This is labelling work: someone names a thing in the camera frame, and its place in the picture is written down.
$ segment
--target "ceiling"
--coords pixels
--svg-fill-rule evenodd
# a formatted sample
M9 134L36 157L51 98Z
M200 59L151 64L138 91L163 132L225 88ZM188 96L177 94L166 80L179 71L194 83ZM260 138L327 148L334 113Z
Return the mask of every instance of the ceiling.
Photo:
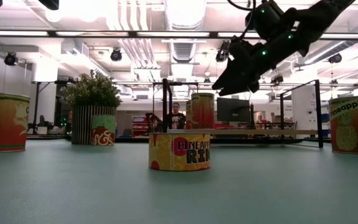
M181 4L190 8L191 4L200 2L202 0L181 0ZM0 30L1 29L17 29L17 30L109 30L107 25L107 17L112 14L109 7L106 7L108 0L93 0L84 1L79 4L75 0L60 0L61 14L53 15L47 12L36 0L5 0L3 7L0 8ZM165 6L162 0L133 0L128 1L127 5L127 22L129 29L134 30L131 25L131 3L137 8L136 23L140 26L141 18L139 16L140 5L145 2L147 15L145 21L150 30L167 30L167 23L165 18ZM228 31L228 32L242 32L245 27L244 18L247 12L238 10L227 3L226 0L207 0L206 11L203 18L203 25L201 30L205 31ZM246 0L235 0L238 5L245 6ZM306 9L315 0L276 0L278 5L285 11L289 7L297 9ZM118 15L121 17L123 1L118 0L119 11ZM190 12L186 7L178 9L179 18L187 18L193 16L195 13ZM327 32L348 33L358 32L358 0L345 12L343 12L327 30ZM61 43L64 39L51 38L0 38L1 45L34 45L42 49L51 57L56 58L60 63L59 75L77 76L81 72L87 72L89 69L75 61L67 54L61 54ZM109 57L113 48L122 47L118 39L75 39L76 46L84 43L89 47L89 57L92 61L104 71L113 75L116 80L122 81L136 81L131 73L131 65L133 64L130 58L122 52L122 60L120 62L113 62ZM155 60L161 68L160 76L167 77L173 75L174 78L179 78L179 73L185 71L187 68L175 68L172 63L172 54L170 51L170 44L162 43L161 39L151 39L151 46L154 53ZM218 77L226 68L226 63L217 63L215 61L216 52L222 40L205 40L203 44L196 45L196 52L194 60L191 61L190 70L187 71L185 77L192 77L192 80L199 80L202 82L209 74L209 77ZM251 40L251 43L256 43L258 40ZM310 47L310 55L317 54L319 51L328 49L329 46L335 46L339 42L319 40ZM142 56L145 57L139 43L137 47L140 49ZM313 75L318 75L322 80L329 82L332 78L342 78L340 83L356 83L358 82L358 43L341 51L343 57L341 63L331 65L324 60L314 63L309 66L299 68L294 66L296 63L305 62L298 54L294 54L284 62L278 65L278 72L285 77L285 82L294 83L295 78L299 80L300 73L305 80L314 79ZM20 54L22 59L25 58L25 53ZM265 81L270 82L270 77L275 72L270 72L264 75Z

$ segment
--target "person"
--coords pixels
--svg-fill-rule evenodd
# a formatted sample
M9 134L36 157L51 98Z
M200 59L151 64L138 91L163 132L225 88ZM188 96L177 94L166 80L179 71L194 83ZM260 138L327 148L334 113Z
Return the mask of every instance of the person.
M183 113L179 113L180 105L175 102L172 104L172 114L168 115L168 122L170 129L184 129L186 116Z

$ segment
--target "pineapple illustration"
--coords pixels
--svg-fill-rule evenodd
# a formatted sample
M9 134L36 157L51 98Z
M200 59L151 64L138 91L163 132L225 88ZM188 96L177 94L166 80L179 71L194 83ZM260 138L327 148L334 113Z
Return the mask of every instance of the pineapple illustration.
M351 125L351 116L344 113L339 117L339 126L336 129L336 144L342 150L350 151L357 146L357 132Z

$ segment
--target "green leaves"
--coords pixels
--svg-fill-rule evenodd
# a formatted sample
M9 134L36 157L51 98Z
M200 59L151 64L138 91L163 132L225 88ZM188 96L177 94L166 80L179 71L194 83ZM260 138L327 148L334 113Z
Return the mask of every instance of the green leaves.
M78 106L112 106L121 104L119 90L112 78L104 75L81 74L77 82L67 86L67 103Z

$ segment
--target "giant can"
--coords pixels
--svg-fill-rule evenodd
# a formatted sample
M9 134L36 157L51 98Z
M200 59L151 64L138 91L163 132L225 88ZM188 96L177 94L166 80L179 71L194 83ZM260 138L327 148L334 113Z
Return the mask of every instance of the giant can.
M0 152L24 151L30 98L0 93Z
M186 129L191 129L191 100L186 101Z
M155 170L196 171L211 167L210 134L150 133L149 167Z
M358 154L358 96L329 101L333 152Z
M191 128L214 128L215 95L194 93L191 95Z

